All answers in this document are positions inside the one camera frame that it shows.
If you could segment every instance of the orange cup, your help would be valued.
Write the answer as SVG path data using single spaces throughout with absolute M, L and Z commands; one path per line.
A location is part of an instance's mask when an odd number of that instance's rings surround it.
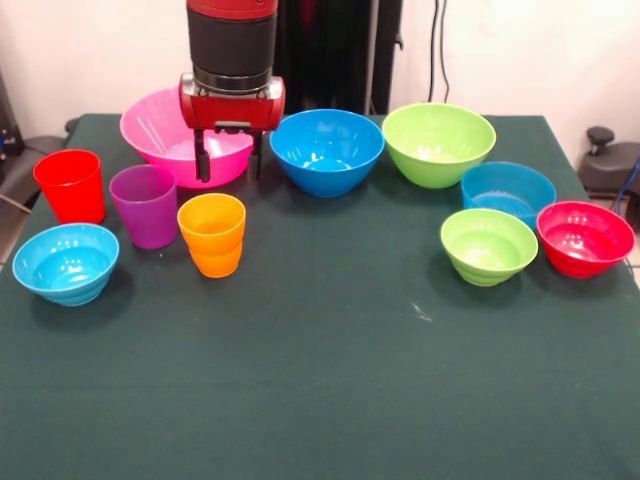
M 178 210 L 178 225 L 193 262 L 205 277 L 228 277 L 238 268 L 247 222 L 243 203 L 231 195 L 208 193 Z

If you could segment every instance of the green bowl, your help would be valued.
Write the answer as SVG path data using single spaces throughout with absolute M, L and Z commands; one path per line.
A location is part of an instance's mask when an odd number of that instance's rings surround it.
M 440 239 L 460 276 L 479 287 L 508 280 L 538 254 L 538 239 L 526 223 L 488 208 L 454 213 L 442 224 Z
M 455 185 L 496 144 L 496 131 L 484 117 L 442 103 L 395 110 L 385 119 L 382 131 L 402 174 L 426 188 Z

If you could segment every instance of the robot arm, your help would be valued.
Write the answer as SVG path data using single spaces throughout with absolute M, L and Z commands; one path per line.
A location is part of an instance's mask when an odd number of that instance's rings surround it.
M 280 124 L 284 82 L 271 72 L 277 9 L 277 0 L 187 0 L 193 73 L 182 76 L 180 107 L 203 182 L 211 178 L 204 130 L 253 135 L 259 171 L 262 135 Z

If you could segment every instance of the bowl rim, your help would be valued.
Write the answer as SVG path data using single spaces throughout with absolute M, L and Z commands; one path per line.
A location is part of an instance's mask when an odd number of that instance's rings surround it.
M 522 165 L 520 163 L 515 163 L 515 162 L 507 162 L 507 161 L 495 161 L 495 162 L 485 162 L 485 163 L 481 163 L 480 165 L 476 165 L 475 167 L 470 168 L 469 170 L 467 170 L 465 172 L 465 174 L 462 176 L 462 178 L 460 179 L 460 190 L 462 191 L 462 195 L 467 195 L 469 196 L 469 198 L 471 198 L 471 200 L 473 201 L 473 197 L 471 197 L 468 193 L 467 193 L 467 189 L 465 188 L 465 179 L 468 182 L 468 175 L 471 174 L 471 172 L 477 172 L 479 170 L 482 170 L 484 168 L 491 168 L 492 165 L 500 165 L 500 166 L 506 166 L 508 168 L 515 168 L 515 169 L 519 169 L 519 170 L 528 170 L 529 172 L 535 174 L 535 176 L 542 180 L 543 183 L 546 183 L 547 185 L 549 185 L 551 187 L 551 191 L 553 192 L 553 199 L 551 200 L 551 202 L 549 202 L 549 205 L 553 204 L 556 202 L 556 200 L 558 199 L 558 191 L 556 190 L 555 185 L 553 184 L 553 182 L 549 179 L 549 177 L 547 177 L 546 175 L 544 175 L 542 172 L 539 172 L 538 170 L 536 170 L 535 168 L 531 168 L 527 165 Z M 536 212 L 536 213 L 528 213 L 526 215 L 513 215 L 516 218 L 527 218 L 527 219 L 531 219 L 531 218 L 536 218 L 538 217 L 538 213 L 540 212 Z
M 373 126 L 375 128 L 375 131 L 378 133 L 378 138 L 380 140 L 380 147 L 377 149 L 377 153 L 375 155 L 373 155 L 369 160 L 367 160 L 364 163 L 361 163 L 353 168 L 348 168 L 348 169 L 343 169 L 343 170 L 309 170 L 308 168 L 304 168 L 301 167 L 300 165 L 296 165 L 295 163 L 291 163 L 288 159 L 285 159 L 284 157 L 282 157 L 282 155 L 280 155 L 278 153 L 278 151 L 276 150 L 276 148 L 273 145 L 273 136 L 274 134 L 277 134 L 278 130 L 280 129 L 280 127 L 284 124 L 286 124 L 287 122 L 289 122 L 291 119 L 293 118 L 298 118 L 298 117 L 302 117 L 302 116 L 306 116 L 306 115 L 315 115 L 318 113 L 327 113 L 327 112 L 332 112 L 332 113 L 338 113 L 340 115 L 344 115 L 346 117 L 351 117 L 351 118 L 357 118 L 359 121 L 360 120 L 364 120 L 365 123 L 369 124 L 370 126 Z M 269 146 L 271 147 L 271 151 L 273 151 L 273 153 L 275 153 L 276 157 L 278 157 L 278 159 L 283 162 L 286 163 L 287 165 L 290 165 L 291 167 L 297 169 L 297 170 L 302 170 L 304 172 L 313 172 L 313 173 L 341 173 L 341 172 L 353 172 L 355 170 L 359 170 L 361 168 L 365 168 L 368 165 L 370 165 L 371 163 L 377 161 L 380 158 L 380 155 L 382 155 L 382 152 L 384 151 L 384 147 L 385 147 L 385 139 L 384 139 L 384 134 L 382 133 L 382 128 L 380 128 L 380 126 L 375 123 L 373 120 L 371 120 L 370 118 L 364 116 L 364 115 L 360 115 L 358 113 L 354 113 L 354 112 L 350 112 L 348 110 L 341 110 L 339 108 L 316 108 L 314 110 L 305 110 L 302 112 L 298 112 L 298 113 L 294 113 L 293 115 L 288 115 L 286 116 L 281 122 L 280 125 L 278 126 L 278 128 L 276 130 L 274 130 L 273 132 L 271 132 L 271 135 L 269 135 Z
M 521 224 L 523 227 L 526 228 L 527 236 L 529 237 L 529 239 L 532 240 L 532 244 L 535 245 L 535 249 L 533 254 L 531 255 L 531 258 L 528 258 L 525 260 L 523 260 L 521 262 L 521 265 L 517 266 L 517 267 L 512 267 L 512 268 L 492 268 L 492 269 L 486 269 L 486 268 L 480 268 L 480 267 L 476 267 L 474 265 L 471 265 L 469 262 L 461 259 L 460 257 L 458 257 L 457 255 L 455 255 L 453 252 L 451 252 L 448 248 L 447 245 L 444 242 L 444 229 L 445 226 L 447 225 L 447 223 L 449 223 L 449 221 L 451 219 L 453 219 L 454 217 L 457 217 L 458 215 L 471 215 L 473 212 L 488 212 L 491 215 L 497 215 L 499 217 L 505 217 L 507 218 L 509 221 L 514 221 L 516 224 Z M 505 213 L 503 211 L 500 210 L 494 210 L 492 208 L 467 208 L 464 210 L 458 210 L 457 212 L 449 215 L 447 217 L 447 219 L 443 222 L 442 226 L 440 227 L 440 243 L 442 244 L 445 252 L 447 253 L 447 255 L 451 256 L 452 258 L 456 259 L 458 262 L 462 263 L 463 265 L 469 265 L 471 267 L 477 268 L 478 270 L 482 270 L 485 272 L 491 272 L 491 273 L 503 273 L 503 274 L 509 274 L 509 273 L 513 273 L 513 272 L 519 272 L 521 270 L 524 270 L 531 262 L 533 262 L 536 257 L 538 256 L 538 252 L 540 250 L 540 245 L 538 244 L 538 237 L 536 237 L 536 234 L 534 233 L 534 231 L 531 229 L 531 227 L 529 225 L 527 225 L 525 222 L 523 222 L 522 220 L 520 220 L 518 217 L 515 217 L 513 215 L 510 215 L 508 213 Z
M 52 232 L 52 231 L 55 231 L 55 230 L 64 230 L 64 229 L 67 229 L 69 227 L 89 227 L 91 229 L 95 228 L 95 229 L 98 229 L 100 231 L 106 232 L 107 235 L 115 242 L 115 245 L 116 245 L 116 252 L 113 255 L 113 258 L 110 260 L 109 266 L 104 269 L 104 271 L 102 272 L 101 275 L 99 275 L 98 277 L 94 278 L 93 280 L 91 280 L 89 282 L 86 282 L 86 283 L 80 283 L 78 285 L 74 285 L 72 287 L 67 287 L 67 288 L 39 288 L 39 287 L 30 285 L 30 284 L 25 283 L 24 281 L 22 281 L 22 279 L 20 279 L 19 275 L 16 274 L 16 263 L 18 261 L 18 258 L 20 257 L 20 254 L 22 253 L 23 249 L 27 245 L 29 245 L 32 242 L 34 242 L 39 237 L 43 236 L 45 233 L 49 233 L 49 232 Z M 87 285 L 92 285 L 94 283 L 98 283 L 99 280 L 101 280 L 106 274 L 108 274 L 111 270 L 113 270 L 113 268 L 116 265 L 116 262 L 118 261 L 118 257 L 119 256 L 120 256 L 120 242 L 118 241 L 118 237 L 116 237 L 115 234 L 111 230 L 109 230 L 108 228 L 105 228 L 102 225 L 97 225 L 95 223 L 65 223 L 65 224 L 62 224 L 62 225 L 56 225 L 55 227 L 47 228 L 46 230 L 43 230 L 40 233 L 37 233 L 33 237 L 29 238 L 29 240 L 24 242 L 24 244 L 22 244 L 22 246 L 18 249 L 18 251 L 16 252 L 16 254 L 13 257 L 13 262 L 11 262 L 11 271 L 13 273 L 13 277 L 23 287 L 25 287 L 27 290 L 31 290 L 34 293 L 38 293 L 38 294 L 69 293 L 69 292 L 72 292 L 74 290 L 78 290 L 80 288 L 85 288 Z
M 127 144 L 133 148 L 136 152 L 138 152 L 139 155 L 148 155 L 150 157 L 155 157 L 161 160 L 166 160 L 169 162 L 192 162 L 195 161 L 195 153 L 194 153 L 194 158 L 175 158 L 175 157 L 170 157 L 167 156 L 165 154 L 160 154 L 160 153 L 153 153 L 150 152 L 147 149 L 141 148 L 139 146 L 137 146 L 137 144 L 135 142 L 133 142 L 129 136 L 126 134 L 125 128 L 124 128 L 124 121 L 125 118 L 128 117 L 129 115 L 131 115 L 131 112 L 133 111 L 133 109 L 135 107 L 137 107 L 139 104 L 141 104 L 142 102 L 144 102 L 145 100 L 148 100 L 151 97 L 155 97 L 155 96 L 160 96 L 161 94 L 165 93 L 165 92 L 173 92 L 173 91 L 178 91 L 179 92 L 180 87 L 179 86 L 175 86 L 175 87 L 167 87 L 167 88 L 161 88 L 159 90 L 156 90 L 154 92 L 151 92 L 147 95 L 145 95 L 144 97 L 139 98 L 138 100 L 136 100 L 133 104 L 131 104 L 122 115 L 120 115 L 120 121 L 118 122 L 118 127 L 120 129 L 120 135 L 122 135 L 122 138 L 124 138 L 125 142 L 127 142 Z M 240 153 L 246 149 L 249 148 L 253 148 L 253 138 L 251 137 L 251 135 L 248 135 L 246 133 L 243 133 L 243 135 L 245 135 L 247 137 L 247 142 L 248 144 L 246 146 L 243 147 L 238 147 L 234 150 L 230 150 L 228 152 L 226 152 L 224 154 L 225 157 L 227 156 L 231 156 L 231 155 L 235 155 L 237 153 Z
M 404 150 L 398 148 L 397 146 L 395 146 L 393 144 L 393 142 L 391 142 L 388 138 L 388 135 L 386 133 L 386 126 L 388 125 L 388 122 L 396 115 L 396 114 L 400 114 L 401 112 L 405 111 L 405 110 L 411 110 L 414 108 L 425 108 L 425 109 L 431 109 L 433 107 L 445 107 L 447 109 L 452 109 L 452 110 L 460 110 L 463 111 L 465 113 L 469 113 L 471 115 L 473 115 L 474 117 L 482 120 L 482 122 L 487 125 L 489 127 L 489 130 L 491 132 L 491 142 L 489 147 L 486 150 L 483 150 L 482 153 L 479 153 L 477 155 L 474 155 L 473 157 L 468 157 L 462 160 L 458 160 L 455 162 L 447 162 L 447 163 L 442 163 L 442 162 L 433 162 L 431 160 L 424 160 L 422 158 L 416 158 L 412 155 L 409 155 L 407 153 L 404 152 Z M 428 165 L 439 165 L 439 166 L 447 166 L 447 165 L 463 165 L 465 163 L 469 163 L 469 162 L 474 162 L 477 161 L 478 158 L 483 158 L 486 157 L 487 155 L 489 155 L 489 153 L 491 152 L 491 150 L 493 150 L 493 148 L 496 146 L 496 142 L 498 139 L 498 136 L 496 134 L 496 129 L 494 128 L 494 126 L 491 124 L 491 122 L 489 122 L 489 120 L 487 120 L 484 116 L 480 115 L 477 112 L 474 112 L 473 110 L 469 110 L 468 108 L 464 108 L 461 107 L 459 105 L 453 105 L 451 103 L 441 103 L 441 102 L 433 102 L 433 103 L 412 103 L 409 105 L 405 105 L 404 107 L 400 107 L 397 108 L 396 110 L 392 111 L 389 115 L 387 115 L 387 117 L 384 119 L 384 121 L 382 122 L 382 134 L 384 136 L 384 139 L 386 141 L 386 143 L 393 148 L 394 150 L 400 152 L 402 155 L 406 156 L 407 158 L 411 159 L 411 160 L 415 160 L 416 162 L 421 162 L 421 163 L 425 163 Z
M 552 208 L 557 207 L 558 205 L 560 205 L 560 206 L 563 206 L 563 205 L 586 205 L 589 208 L 595 207 L 596 210 L 600 210 L 600 211 L 604 212 L 604 214 L 606 216 L 608 216 L 609 218 L 615 218 L 616 221 L 620 221 L 621 224 L 624 224 L 625 230 L 627 231 L 627 233 L 629 235 L 631 235 L 631 238 L 633 238 L 633 242 L 631 243 L 631 248 L 624 255 L 621 255 L 621 256 L 618 256 L 618 257 L 612 257 L 612 258 L 607 259 L 607 260 L 600 260 L 600 259 L 585 260 L 583 258 L 571 257 L 566 252 L 563 252 L 562 250 L 557 248 L 553 243 L 551 243 L 549 241 L 549 239 L 547 238 L 547 236 L 540 229 L 540 218 L 542 218 L 542 215 L 544 213 L 546 213 L 548 210 L 551 210 Z M 601 207 L 600 205 L 597 205 L 595 203 L 585 202 L 585 201 L 582 201 L 582 200 L 563 200 L 561 202 L 555 202 L 555 203 L 552 203 L 551 205 L 547 205 L 542 210 L 540 210 L 540 213 L 538 214 L 538 218 L 536 219 L 536 230 L 538 231 L 538 235 L 540 236 L 540 240 L 542 241 L 542 244 L 545 247 L 545 249 L 549 248 L 554 253 L 560 254 L 563 257 L 571 258 L 572 261 L 585 262 L 585 263 L 594 264 L 594 265 L 605 265 L 605 264 L 609 265 L 611 263 L 614 263 L 614 264 L 618 263 L 618 262 L 622 261 L 627 255 L 629 255 L 633 251 L 633 248 L 635 247 L 635 244 L 636 244 L 636 234 L 635 234 L 633 228 L 631 228 L 631 225 L 629 225 L 629 223 L 624 218 L 622 218 L 620 215 L 616 214 L 615 212 L 613 212 L 613 211 L 611 211 L 611 210 L 609 210 L 607 208 Z

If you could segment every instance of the small blue bowl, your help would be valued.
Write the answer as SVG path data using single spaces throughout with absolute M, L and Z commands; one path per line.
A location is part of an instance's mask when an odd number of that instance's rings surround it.
M 535 231 L 538 213 L 556 201 L 556 189 L 540 172 L 509 162 L 469 170 L 460 183 L 464 208 L 491 208 L 519 218 Z
M 270 141 L 289 178 L 317 197 L 353 190 L 371 172 L 385 145 L 380 127 L 343 110 L 309 110 L 287 117 Z
M 106 228 L 69 223 L 30 238 L 13 259 L 13 275 L 33 293 L 77 307 L 100 295 L 119 253 L 118 239 Z

